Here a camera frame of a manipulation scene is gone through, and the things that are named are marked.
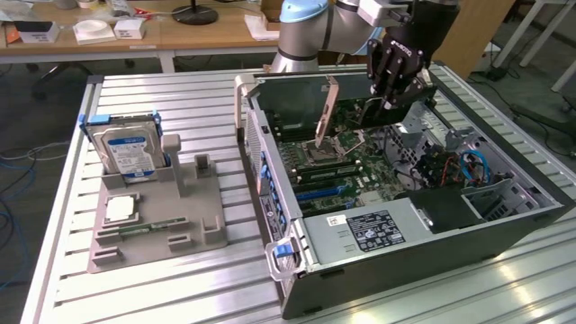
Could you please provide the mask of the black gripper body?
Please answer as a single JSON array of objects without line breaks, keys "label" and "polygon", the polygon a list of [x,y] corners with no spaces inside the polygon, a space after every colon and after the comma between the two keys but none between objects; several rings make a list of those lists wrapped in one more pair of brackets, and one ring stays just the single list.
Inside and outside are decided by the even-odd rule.
[{"label": "black gripper body", "polygon": [[458,1],[393,1],[408,5],[409,20],[388,27],[384,45],[396,46],[408,56],[422,56],[424,67],[440,48],[460,12]]}]

